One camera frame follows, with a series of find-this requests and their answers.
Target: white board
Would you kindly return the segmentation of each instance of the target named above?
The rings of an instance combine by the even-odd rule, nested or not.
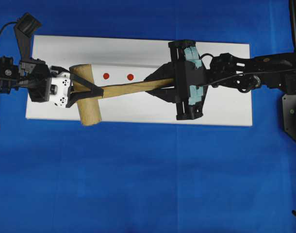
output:
[[[77,64],[92,64],[95,84],[98,86],[140,82],[159,66],[170,61],[169,41],[112,39],[92,37],[42,36],[33,41],[33,58],[49,66],[68,69]],[[229,52],[249,58],[248,44],[197,42],[200,54],[218,56]],[[210,57],[203,62],[209,68]],[[110,78],[104,79],[104,72]],[[134,74],[129,81],[127,74]],[[152,122],[175,124],[252,125],[251,93],[236,89],[209,87],[202,118],[176,121],[176,106],[145,92],[99,100],[103,121]],[[51,102],[35,103],[28,97],[26,118],[80,120],[77,105],[69,109],[56,107]]]

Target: blue fabric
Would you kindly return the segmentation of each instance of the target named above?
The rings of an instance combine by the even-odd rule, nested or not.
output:
[[[44,35],[293,50],[287,0],[0,0],[0,28],[24,12]],[[19,61],[11,28],[0,55]],[[253,91],[252,127],[26,120],[26,90],[0,95],[0,233],[296,233],[281,95]]]

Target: screw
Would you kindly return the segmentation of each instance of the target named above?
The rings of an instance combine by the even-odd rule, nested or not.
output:
[[[4,72],[5,75],[7,76],[11,76],[12,75],[12,71],[9,70],[9,69],[6,69],[5,72]]]

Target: white robot part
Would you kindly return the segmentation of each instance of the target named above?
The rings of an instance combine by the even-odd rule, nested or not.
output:
[[[51,81],[49,101],[55,103],[58,107],[66,108],[70,86],[70,73],[62,72],[56,77],[53,77]]]

